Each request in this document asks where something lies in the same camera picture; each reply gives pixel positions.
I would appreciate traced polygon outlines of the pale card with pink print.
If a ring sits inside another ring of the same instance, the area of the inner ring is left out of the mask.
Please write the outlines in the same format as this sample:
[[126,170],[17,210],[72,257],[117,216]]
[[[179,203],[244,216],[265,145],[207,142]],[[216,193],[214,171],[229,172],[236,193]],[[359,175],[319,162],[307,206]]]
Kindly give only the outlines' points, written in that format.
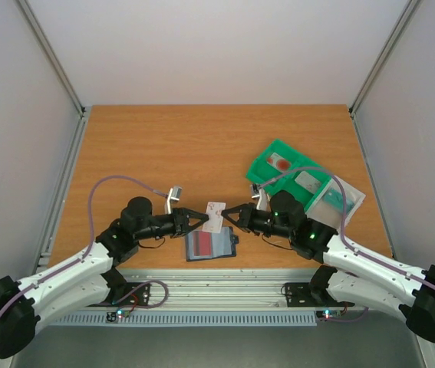
[[202,226],[202,230],[207,233],[220,233],[223,224],[222,211],[226,209],[224,202],[208,202],[206,214],[209,219]]

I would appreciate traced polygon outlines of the dark blue card holder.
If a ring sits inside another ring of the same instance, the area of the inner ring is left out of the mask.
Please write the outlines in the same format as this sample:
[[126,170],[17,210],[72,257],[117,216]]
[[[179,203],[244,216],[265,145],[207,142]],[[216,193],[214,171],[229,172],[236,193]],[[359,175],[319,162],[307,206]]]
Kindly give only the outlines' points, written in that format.
[[231,258],[236,256],[236,246],[239,243],[239,237],[234,234],[233,228],[224,226],[220,233],[210,233],[212,236],[212,255],[198,257],[193,254],[193,233],[185,237],[186,260],[206,261],[219,258]]

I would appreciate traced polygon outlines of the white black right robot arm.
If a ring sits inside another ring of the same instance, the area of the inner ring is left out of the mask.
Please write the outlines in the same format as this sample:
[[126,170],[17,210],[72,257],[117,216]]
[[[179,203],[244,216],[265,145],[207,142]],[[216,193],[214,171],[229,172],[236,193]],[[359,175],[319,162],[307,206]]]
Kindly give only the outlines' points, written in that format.
[[286,238],[299,256],[320,263],[310,282],[317,303],[333,299],[381,311],[435,343],[435,265],[422,269],[365,248],[309,218],[286,191],[271,197],[269,210],[247,203],[222,216],[245,232]]

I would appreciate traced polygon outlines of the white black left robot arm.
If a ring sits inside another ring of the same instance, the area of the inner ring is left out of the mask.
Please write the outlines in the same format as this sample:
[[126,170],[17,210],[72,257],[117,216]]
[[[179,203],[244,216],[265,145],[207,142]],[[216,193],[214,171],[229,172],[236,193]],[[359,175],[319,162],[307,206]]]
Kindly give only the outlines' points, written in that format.
[[131,199],[88,246],[57,265],[18,281],[0,279],[0,358],[14,356],[51,322],[91,305],[120,306],[132,297],[117,266],[147,239],[179,238],[209,221],[205,213],[175,208],[152,213],[145,197]]

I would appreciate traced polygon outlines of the red card with dark stripe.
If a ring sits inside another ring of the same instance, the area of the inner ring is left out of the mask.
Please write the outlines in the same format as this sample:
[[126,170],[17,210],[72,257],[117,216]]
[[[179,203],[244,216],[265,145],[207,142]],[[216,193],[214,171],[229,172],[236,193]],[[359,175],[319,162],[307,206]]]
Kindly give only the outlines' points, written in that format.
[[193,254],[198,257],[212,255],[212,236],[210,233],[193,233]]

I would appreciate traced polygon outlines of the white card with red circles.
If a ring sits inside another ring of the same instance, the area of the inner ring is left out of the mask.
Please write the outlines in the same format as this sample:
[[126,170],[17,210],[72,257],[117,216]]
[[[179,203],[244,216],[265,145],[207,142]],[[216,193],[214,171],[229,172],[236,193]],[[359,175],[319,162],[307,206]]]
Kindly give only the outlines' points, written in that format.
[[287,159],[277,153],[271,153],[267,157],[266,162],[281,173],[288,171],[291,166],[291,163]]

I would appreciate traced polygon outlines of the grey white card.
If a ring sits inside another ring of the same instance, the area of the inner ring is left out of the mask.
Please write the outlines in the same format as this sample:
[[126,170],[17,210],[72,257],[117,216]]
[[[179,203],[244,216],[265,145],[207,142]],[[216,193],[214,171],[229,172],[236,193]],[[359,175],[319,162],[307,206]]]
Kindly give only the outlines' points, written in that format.
[[315,194],[322,186],[320,180],[306,171],[301,171],[295,178],[295,182],[311,194]]

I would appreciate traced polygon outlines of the teal card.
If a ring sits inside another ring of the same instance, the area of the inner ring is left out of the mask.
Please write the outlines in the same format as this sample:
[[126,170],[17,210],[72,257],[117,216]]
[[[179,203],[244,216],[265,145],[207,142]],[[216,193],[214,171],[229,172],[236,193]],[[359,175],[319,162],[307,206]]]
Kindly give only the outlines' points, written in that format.
[[351,209],[354,207],[354,202],[346,198],[344,199],[341,192],[330,188],[324,195],[323,200],[325,203],[330,205],[332,208],[337,210],[338,212],[343,212],[344,210],[344,203],[346,203],[346,213],[349,213]]

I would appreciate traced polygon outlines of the green plastic bin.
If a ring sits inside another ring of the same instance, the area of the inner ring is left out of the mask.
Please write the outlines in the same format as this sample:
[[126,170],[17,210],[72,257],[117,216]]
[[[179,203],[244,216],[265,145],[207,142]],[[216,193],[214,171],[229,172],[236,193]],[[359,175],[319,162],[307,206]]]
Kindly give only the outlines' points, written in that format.
[[[290,163],[290,169],[300,166],[307,166],[309,158],[301,154],[296,149],[293,149],[288,144],[281,140],[274,140],[262,153],[260,153],[253,161],[246,173],[246,178],[252,183],[264,183],[275,178],[282,172],[270,166],[266,159],[271,153],[277,153],[287,159]],[[274,195],[280,190],[290,192],[298,201],[305,202],[311,197],[311,194],[299,186],[295,182],[298,173],[284,176],[281,179],[273,182],[265,187],[265,191],[269,195]]]

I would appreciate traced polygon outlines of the white translucent plastic bin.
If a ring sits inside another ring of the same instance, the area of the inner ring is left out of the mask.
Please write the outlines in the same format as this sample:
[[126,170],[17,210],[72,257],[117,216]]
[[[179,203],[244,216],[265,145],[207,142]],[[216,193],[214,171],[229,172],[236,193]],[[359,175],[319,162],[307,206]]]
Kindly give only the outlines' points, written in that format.
[[[338,181],[346,195],[347,215],[344,220],[344,225],[347,226],[354,213],[363,204],[366,195],[343,179],[338,178]],[[308,218],[336,228],[339,231],[343,218],[343,201],[340,186],[334,179],[329,179],[313,195],[305,210],[305,214]]]

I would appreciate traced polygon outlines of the aluminium frame rail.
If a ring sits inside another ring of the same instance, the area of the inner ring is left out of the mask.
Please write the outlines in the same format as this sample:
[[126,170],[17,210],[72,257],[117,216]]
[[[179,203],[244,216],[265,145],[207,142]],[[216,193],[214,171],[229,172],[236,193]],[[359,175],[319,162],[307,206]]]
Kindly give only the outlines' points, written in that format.
[[[150,284],[150,301],[146,307],[134,304],[131,307],[139,309],[154,309],[159,307],[187,307],[209,309],[233,309],[249,307],[254,304],[265,307],[277,302],[281,287],[288,282],[294,282],[295,277],[308,283],[315,274],[307,272],[279,270],[157,270],[150,275],[147,270],[134,274],[121,273],[126,282]],[[83,307],[97,308],[106,311],[126,310],[129,307]]]

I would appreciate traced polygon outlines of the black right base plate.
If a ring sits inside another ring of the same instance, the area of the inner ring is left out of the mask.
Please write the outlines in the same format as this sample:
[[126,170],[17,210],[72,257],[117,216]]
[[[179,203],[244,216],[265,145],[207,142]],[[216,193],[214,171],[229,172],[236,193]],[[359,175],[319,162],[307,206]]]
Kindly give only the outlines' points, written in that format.
[[288,282],[282,285],[281,294],[285,297],[288,307],[353,307],[351,302],[338,302],[332,297],[312,296],[308,283]]

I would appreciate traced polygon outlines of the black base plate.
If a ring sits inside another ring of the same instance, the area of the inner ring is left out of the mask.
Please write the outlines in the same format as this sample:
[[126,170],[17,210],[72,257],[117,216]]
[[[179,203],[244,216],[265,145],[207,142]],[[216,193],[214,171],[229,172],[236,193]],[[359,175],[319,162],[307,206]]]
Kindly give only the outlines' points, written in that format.
[[288,282],[282,285],[281,294],[285,297],[288,307],[353,307],[351,302],[338,302],[332,297],[312,296],[308,283]]
[[131,307],[134,304],[146,307],[150,301],[150,290],[150,284],[127,282],[110,290],[102,302],[91,304],[91,307]]

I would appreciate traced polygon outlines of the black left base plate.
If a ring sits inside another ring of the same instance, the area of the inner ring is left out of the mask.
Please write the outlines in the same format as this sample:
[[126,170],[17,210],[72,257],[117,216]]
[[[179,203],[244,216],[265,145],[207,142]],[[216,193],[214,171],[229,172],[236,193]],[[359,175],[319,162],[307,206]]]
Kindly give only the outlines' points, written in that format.
[[110,290],[102,302],[91,304],[91,307],[131,307],[134,304],[146,307],[150,301],[150,290],[150,284],[127,282]]

